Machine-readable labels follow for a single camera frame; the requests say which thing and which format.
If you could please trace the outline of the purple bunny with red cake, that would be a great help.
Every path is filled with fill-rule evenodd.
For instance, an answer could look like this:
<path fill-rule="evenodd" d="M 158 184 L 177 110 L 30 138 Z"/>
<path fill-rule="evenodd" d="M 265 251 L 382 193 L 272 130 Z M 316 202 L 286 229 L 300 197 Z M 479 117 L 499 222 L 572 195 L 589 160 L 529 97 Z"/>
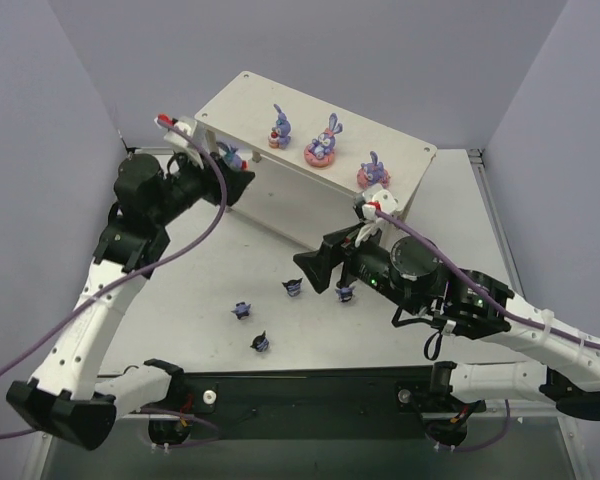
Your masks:
<path fill-rule="evenodd" d="M 281 107 L 277 104 L 274 104 L 273 107 L 277 112 L 277 118 L 269 132 L 268 144 L 270 148 L 286 149 L 292 139 L 292 126 Z"/>

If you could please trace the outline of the purple imp figure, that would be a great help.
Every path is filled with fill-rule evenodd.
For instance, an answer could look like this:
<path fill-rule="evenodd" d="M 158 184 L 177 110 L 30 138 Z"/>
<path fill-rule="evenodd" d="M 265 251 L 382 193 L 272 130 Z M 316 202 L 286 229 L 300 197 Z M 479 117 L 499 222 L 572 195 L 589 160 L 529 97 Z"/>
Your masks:
<path fill-rule="evenodd" d="M 242 320 L 250 316 L 251 305 L 246 302 L 238 302 L 231 312 L 236 316 L 238 320 Z"/>

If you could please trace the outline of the large bunny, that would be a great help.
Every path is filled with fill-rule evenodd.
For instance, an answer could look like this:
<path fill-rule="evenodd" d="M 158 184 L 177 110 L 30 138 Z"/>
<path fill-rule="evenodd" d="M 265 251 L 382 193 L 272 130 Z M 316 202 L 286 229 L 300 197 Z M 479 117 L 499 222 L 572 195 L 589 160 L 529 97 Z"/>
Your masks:
<path fill-rule="evenodd" d="M 343 131 L 336 113 L 331 113 L 327 128 L 304 149 L 304 160 L 314 168 L 327 168 L 335 160 L 336 136 Z"/>

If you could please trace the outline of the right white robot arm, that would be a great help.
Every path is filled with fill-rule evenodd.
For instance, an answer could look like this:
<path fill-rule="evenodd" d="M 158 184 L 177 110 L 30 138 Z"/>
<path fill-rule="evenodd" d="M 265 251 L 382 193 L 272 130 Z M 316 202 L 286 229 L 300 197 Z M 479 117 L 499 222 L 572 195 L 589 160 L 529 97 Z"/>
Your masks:
<path fill-rule="evenodd" d="M 433 329 L 424 351 L 431 361 L 427 395 L 470 404 L 485 400 L 545 403 L 582 420 L 600 421 L 600 338 L 564 324 L 506 284 L 479 271 L 446 265 L 427 240 L 407 235 L 390 249 L 377 236 L 360 240 L 356 225 L 324 236 L 319 249 L 294 263 L 317 293 L 340 267 L 340 287 L 359 281 L 395 305 L 396 328 Z M 522 355 L 515 362 L 441 361 L 446 337 L 462 337 Z"/>

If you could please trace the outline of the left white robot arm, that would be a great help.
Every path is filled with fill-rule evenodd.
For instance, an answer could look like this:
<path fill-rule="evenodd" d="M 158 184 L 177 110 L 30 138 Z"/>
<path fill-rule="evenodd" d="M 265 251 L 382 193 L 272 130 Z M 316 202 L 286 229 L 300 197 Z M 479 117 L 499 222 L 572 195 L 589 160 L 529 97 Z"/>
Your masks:
<path fill-rule="evenodd" d="M 13 382 L 6 394 L 30 427 L 86 450 L 98 448 L 119 418 L 166 399 L 183 374 L 176 365 L 151 359 L 113 379 L 98 379 L 127 309 L 168 259 L 167 225 L 199 200 L 225 210 L 255 178 L 217 154 L 205 166 L 183 153 L 169 162 L 175 172 L 149 154 L 133 154 L 120 164 L 116 201 L 72 317 L 31 377 Z"/>

